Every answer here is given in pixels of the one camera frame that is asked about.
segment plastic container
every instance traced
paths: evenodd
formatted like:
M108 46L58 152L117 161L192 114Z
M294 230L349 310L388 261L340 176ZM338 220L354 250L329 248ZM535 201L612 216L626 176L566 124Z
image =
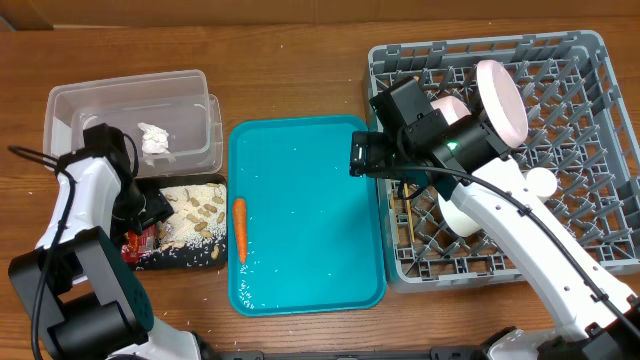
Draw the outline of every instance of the plastic container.
M602 38L592 31L376 46L365 97L418 77L433 100L455 96L481 111L480 60L501 62L525 103L529 134L513 152L523 172L551 170L558 189L545 202L576 240L615 274L640 271L640 150ZM372 130L381 124L366 104ZM397 292L522 280L483 232L457 236L437 195L394 198L397 182L378 180L387 279Z
M138 123L167 130L169 152L144 156ZM129 134L138 148L139 176L216 172L222 166L222 122L199 70L130 76L54 88L44 124L44 152L84 146L82 131L106 123ZM127 144L133 156L130 144Z

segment food tray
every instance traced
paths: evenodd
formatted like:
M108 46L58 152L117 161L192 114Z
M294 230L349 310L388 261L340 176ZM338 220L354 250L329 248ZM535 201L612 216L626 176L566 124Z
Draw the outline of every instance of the food tray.
M174 186L185 185L205 185L207 183L220 184L221 188L226 192L227 182L222 175L219 174L197 174L183 176L162 176L137 179L138 187L141 191L147 188L164 189ZM224 223L226 225L228 216L225 216ZM211 257L211 252L215 245L218 245L218 256L216 259ZM157 248L143 255L143 257L135 264L130 264L134 270L161 270L173 268L199 268L199 267L216 267L221 268L227 262L227 231L225 226L224 233L214 236L212 241L203 242L202 244L186 244L184 247L168 247L166 249Z
M248 256L229 220L229 300L246 316L377 304L386 290L375 180L349 176L351 115L249 121L229 138L228 212L247 203Z

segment clear plastic container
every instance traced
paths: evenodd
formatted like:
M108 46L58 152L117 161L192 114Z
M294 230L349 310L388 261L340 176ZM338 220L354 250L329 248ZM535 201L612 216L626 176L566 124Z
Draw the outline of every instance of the clear plastic container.
M169 133L170 154L142 154L138 123ZM222 167L222 121L199 70L129 76L58 86L44 123L44 152L60 156L84 146L82 131L106 123L129 134L139 176L216 172ZM129 156L133 149L127 142Z

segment white tissue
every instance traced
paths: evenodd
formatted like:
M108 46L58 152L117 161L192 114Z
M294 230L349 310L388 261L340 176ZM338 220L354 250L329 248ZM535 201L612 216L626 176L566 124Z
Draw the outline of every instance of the white tissue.
M142 135L142 154L144 156L154 154L169 154L169 133L155 125L138 123L138 127L144 133ZM145 161L149 166L153 166L153 160Z

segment wooden surface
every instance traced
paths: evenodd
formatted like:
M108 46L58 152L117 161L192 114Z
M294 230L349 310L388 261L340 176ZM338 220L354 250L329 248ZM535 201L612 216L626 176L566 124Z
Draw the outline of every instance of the wooden surface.
M201 69L221 103L226 139L237 124L348 113L364 118L361 81L377 44L593 29L608 46L626 106L640 131L639 18L443 21L341 26L252 26L0 33L0 149L42 148L56 85ZM58 186L42 166L0 151L0 268L30 251L51 216ZM226 175L226 164L222 169ZM226 269L139 273L154 313L195 330L218 350L267 352L427 349L479 343L505 326L552 324L528 284L398 295L370 310L245 318L227 299ZM640 292L640 276L624 281ZM27 359L29 320L0 276L0 353Z
M328 24L365 21L638 16L633 0L30 0L54 26Z
M0 0L0 16L16 30L51 30L30 0Z

